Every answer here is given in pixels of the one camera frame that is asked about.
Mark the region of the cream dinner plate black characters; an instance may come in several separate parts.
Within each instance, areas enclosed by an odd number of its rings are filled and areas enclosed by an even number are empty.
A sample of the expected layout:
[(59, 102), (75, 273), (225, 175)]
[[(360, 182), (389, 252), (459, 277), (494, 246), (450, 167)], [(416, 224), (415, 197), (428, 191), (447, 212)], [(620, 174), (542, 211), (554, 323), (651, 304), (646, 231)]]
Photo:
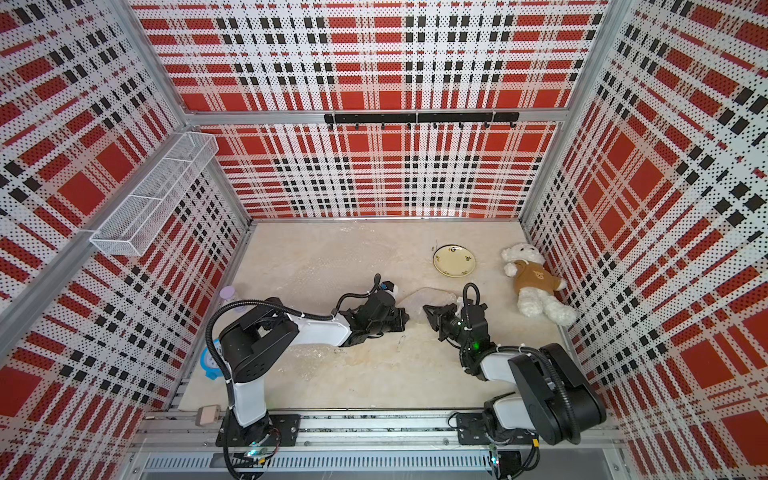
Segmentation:
[(440, 246), (433, 254), (434, 268), (450, 278), (462, 278), (474, 272), (477, 259), (473, 252), (466, 247), (456, 244)]

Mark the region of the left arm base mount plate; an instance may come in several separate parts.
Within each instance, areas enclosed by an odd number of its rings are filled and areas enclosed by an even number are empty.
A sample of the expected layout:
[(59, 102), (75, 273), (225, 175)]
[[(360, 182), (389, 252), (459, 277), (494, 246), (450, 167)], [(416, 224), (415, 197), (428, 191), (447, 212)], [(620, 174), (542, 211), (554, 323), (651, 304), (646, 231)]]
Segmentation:
[(243, 427), (233, 415), (222, 422), (215, 445), (222, 447), (279, 446), (296, 444), (301, 416), (298, 414), (267, 414), (256, 423)]

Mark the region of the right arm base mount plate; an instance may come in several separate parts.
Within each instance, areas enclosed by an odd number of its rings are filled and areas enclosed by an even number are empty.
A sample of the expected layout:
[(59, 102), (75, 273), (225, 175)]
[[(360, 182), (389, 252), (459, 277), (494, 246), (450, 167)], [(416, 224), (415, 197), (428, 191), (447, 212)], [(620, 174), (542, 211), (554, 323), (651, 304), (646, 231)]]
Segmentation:
[(447, 424), (456, 434), (458, 443), (464, 446), (479, 445), (529, 445), (537, 439), (535, 431), (514, 428), (505, 429), (488, 412), (453, 412)]

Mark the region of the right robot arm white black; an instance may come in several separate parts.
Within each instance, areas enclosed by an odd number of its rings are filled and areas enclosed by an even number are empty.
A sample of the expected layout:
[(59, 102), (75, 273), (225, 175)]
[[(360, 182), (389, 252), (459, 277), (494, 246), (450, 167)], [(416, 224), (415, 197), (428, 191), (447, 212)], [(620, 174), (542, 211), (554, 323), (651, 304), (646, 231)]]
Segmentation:
[(479, 414), (458, 416), (462, 444), (520, 444), (526, 435), (549, 445), (578, 444), (584, 431), (607, 420), (603, 401), (560, 344), (499, 345), (491, 340), (486, 310), (473, 283), (452, 304), (423, 307), (438, 340), (458, 350), (466, 374), (513, 388), (486, 401)]

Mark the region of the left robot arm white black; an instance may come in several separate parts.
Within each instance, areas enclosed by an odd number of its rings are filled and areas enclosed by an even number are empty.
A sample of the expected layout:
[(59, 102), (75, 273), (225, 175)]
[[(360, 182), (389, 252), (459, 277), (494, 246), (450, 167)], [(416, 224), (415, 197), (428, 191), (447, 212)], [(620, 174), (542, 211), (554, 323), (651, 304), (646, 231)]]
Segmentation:
[(272, 435), (265, 377), (288, 348), (348, 348), (405, 330), (409, 315), (396, 306), (392, 293), (376, 291), (356, 297), (365, 303), (325, 316), (289, 308), (277, 297), (231, 302), (213, 314), (204, 337), (227, 394), (219, 446), (246, 446)]

